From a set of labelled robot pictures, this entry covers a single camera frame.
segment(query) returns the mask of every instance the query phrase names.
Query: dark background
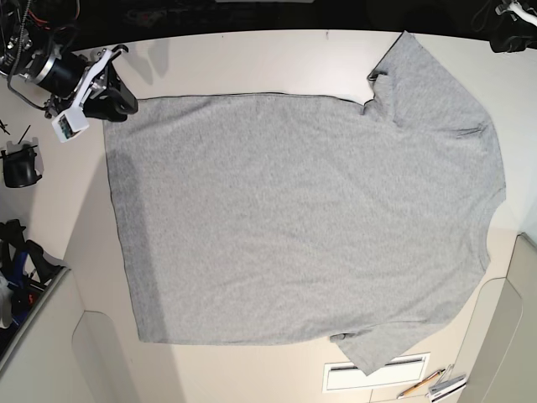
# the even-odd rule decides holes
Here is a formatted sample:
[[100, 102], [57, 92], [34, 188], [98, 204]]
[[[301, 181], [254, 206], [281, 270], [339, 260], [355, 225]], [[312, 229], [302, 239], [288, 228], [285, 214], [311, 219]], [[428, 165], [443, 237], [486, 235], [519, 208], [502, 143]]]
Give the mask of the dark background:
[[[75, 49], [142, 39], [265, 29], [360, 29], [489, 39], [501, 0], [315, 0], [216, 3], [215, 0], [80, 0]], [[76, 0], [34, 0], [74, 15]]]

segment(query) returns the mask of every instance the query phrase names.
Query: pen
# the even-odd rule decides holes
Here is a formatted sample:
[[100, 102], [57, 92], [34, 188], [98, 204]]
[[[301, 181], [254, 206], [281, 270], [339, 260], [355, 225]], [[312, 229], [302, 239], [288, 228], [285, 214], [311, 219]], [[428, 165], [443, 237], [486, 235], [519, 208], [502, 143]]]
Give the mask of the pen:
[[446, 370], [445, 369], [439, 369], [438, 371], [433, 372], [431, 375], [429, 375], [427, 378], [423, 379], [418, 384], [416, 384], [416, 385], [412, 386], [411, 388], [408, 388], [404, 392], [400, 393], [399, 396], [397, 396], [397, 398], [402, 399], [406, 395], [414, 392], [416, 389], [419, 389], [421, 386], [425, 385], [427, 382], [431, 382], [437, 376], [440, 376], [440, 375], [444, 374], [444, 371], [446, 371]]

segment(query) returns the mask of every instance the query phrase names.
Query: gray t-shirt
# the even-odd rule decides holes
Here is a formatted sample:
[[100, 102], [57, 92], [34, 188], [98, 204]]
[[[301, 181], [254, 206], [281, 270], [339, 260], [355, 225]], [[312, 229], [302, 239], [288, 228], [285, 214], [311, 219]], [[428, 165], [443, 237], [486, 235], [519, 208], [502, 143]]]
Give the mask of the gray t-shirt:
[[410, 34], [375, 78], [364, 106], [169, 97], [105, 125], [143, 341], [331, 336], [368, 374], [460, 311], [504, 199], [493, 124]]

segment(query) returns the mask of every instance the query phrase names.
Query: pencil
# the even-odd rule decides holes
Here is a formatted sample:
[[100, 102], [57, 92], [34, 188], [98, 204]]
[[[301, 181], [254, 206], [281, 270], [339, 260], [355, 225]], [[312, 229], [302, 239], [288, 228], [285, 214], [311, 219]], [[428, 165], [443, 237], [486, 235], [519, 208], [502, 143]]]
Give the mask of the pencil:
[[397, 398], [401, 399], [401, 398], [405, 397], [406, 395], [414, 392], [416, 389], [419, 389], [421, 386], [425, 385], [427, 382], [431, 382], [437, 376], [440, 376], [440, 375], [444, 374], [444, 371], [446, 371], [446, 370], [445, 369], [439, 369], [438, 371], [433, 372], [431, 375], [429, 375], [427, 378], [423, 379], [418, 384], [416, 384], [416, 385], [412, 386], [411, 388], [408, 388], [404, 392], [400, 393], [399, 396], [397, 396]]

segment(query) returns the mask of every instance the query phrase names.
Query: white table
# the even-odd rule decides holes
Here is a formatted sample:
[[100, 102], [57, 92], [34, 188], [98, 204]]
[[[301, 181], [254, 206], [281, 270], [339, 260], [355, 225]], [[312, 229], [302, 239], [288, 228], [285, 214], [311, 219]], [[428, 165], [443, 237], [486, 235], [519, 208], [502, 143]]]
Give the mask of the white table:
[[[159, 39], [130, 44], [131, 52], [115, 66], [138, 98], [287, 92], [363, 103], [373, 96], [367, 74], [397, 37], [315, 30]], [[489, 232], [485, 284], [505, 276], [519, 230], [537, 238], [537, 51], [496, 55], [485, 42], [427, 35], [418, 40], [482, 103], [498, 131], [507, 201]], [[15, 133], [32, 123], [29, 138], [38, 139], [44, 159], [44, 178], [37, 186], [0, 188], [0, 206], [7, 205], [0, 220], [21, 217], [32, 239], [50, 254], [65, 256], [86, 309], [101, 311], [115, 323], [140, 401], [360, 403], [390, 400], [403, 389], [322, 395], [323, 364], [346, 361], [325, 339], [263, 348], [139, 342], [110, 203], [102, 125], [92, 122], [78, 139], [60, 144], [41, 112], [26, 107], [5, 86], [0, 94], [0, 118]], [[409, 350], [430, 351], [431, 372], [455, 361], [479, 289], [452, 324]]]

